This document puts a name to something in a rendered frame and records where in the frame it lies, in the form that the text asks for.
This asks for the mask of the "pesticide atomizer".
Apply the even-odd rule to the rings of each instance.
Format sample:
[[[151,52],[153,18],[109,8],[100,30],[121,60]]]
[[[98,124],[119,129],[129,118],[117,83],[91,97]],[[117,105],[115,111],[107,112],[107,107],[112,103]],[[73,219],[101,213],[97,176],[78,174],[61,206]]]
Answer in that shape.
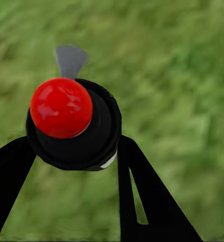
[[[61,170],[100,171],[117,155],[122,115],[102,86],[77,79],[87,54],[65,45],[54,51],[60,78],[34,92],[26,120],[28,141],[45,163]]]

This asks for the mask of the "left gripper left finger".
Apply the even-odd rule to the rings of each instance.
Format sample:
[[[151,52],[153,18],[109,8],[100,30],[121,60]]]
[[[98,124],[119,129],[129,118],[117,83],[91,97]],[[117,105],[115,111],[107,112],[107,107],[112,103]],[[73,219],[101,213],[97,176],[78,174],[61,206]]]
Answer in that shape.
[[[0,232],[36,156],[27,136],[0,149]]]

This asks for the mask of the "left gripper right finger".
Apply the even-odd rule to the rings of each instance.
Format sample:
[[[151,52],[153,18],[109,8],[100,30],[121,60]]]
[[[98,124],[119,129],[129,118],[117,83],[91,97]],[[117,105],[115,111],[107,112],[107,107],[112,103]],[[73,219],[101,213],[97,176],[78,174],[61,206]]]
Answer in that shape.
[[[137,143],[121,135],[117,155],[121,242],[202,242]],[[129,168],[148,225],[137,222]]]

